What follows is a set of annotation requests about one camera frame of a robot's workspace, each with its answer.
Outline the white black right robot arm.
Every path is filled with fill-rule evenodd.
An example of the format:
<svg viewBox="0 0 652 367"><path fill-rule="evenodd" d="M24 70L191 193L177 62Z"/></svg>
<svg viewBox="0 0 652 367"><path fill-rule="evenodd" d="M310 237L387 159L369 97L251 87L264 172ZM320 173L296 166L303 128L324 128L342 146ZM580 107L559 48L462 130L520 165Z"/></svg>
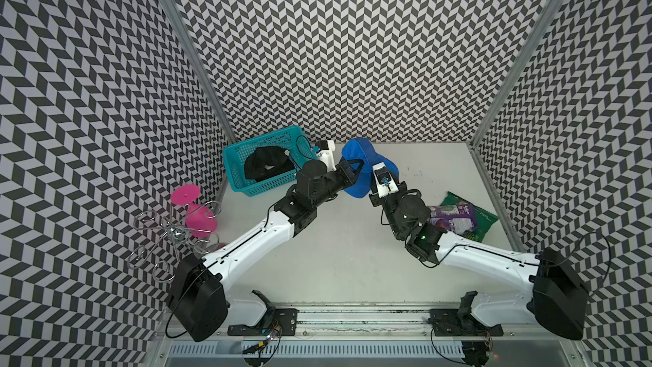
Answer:
<svg viewBox="0 0 652 367"><path fill-rule="evenodd" d="M477 292L465 300L464 311L475 322L485 327L537 323L565 339L584 337L589 289L558 251L504 250L435 226L419 190L404 182L377 183L369 198L381 207L394 237L421 263L466 269L511 286L509 292Z"/></svg>

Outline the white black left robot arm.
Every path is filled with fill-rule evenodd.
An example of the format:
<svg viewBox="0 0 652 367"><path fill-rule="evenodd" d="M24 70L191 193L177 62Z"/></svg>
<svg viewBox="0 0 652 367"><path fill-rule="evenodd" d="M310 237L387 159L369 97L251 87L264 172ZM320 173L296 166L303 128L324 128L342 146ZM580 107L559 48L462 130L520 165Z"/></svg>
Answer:
<svg viewBox="0 0 652 367"><path fill-rule="evenodd" d="M245 297L231 293L246 270L274 248L290 241L317 217L317 209L355 185L363 171L361 159L341 159L333 171L322 161L309 161L286 195L268 208L256 227L202 258L190 254L177 266L166 305L186 333L202 342L224 323L265 334L275 327L276 307L258 291Z"/></svg>

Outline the blue baseball cap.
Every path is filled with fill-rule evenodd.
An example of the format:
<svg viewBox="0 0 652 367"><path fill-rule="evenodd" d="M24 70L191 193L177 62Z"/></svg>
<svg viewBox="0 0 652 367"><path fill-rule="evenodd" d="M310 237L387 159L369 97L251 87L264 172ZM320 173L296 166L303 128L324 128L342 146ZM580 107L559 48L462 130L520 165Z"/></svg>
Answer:
<svg viewBox="0 0 652 367"><path fill-rule="evenodd" d="M366 197L372 185L373 166L381 162L385 163L391 173L398 176L399 170L397 165L379 154L372 143L366 138L356 138L349 140L341 151L341 159L346 161L361 160L363 162L362 171L358 176L355 185L345 189L353 198L363 199Z"/></svg>

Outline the black baseball cap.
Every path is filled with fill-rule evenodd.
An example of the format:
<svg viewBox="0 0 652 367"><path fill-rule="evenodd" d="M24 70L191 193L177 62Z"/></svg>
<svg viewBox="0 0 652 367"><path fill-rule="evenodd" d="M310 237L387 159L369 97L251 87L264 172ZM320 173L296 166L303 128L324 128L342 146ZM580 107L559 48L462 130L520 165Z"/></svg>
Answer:
<svg viewBox="0 0 652 367"><path fill-rule="evenodd" d="M258 183L294 169L290 151L279 146L258 147L244 162L244 176Z"/></svg>

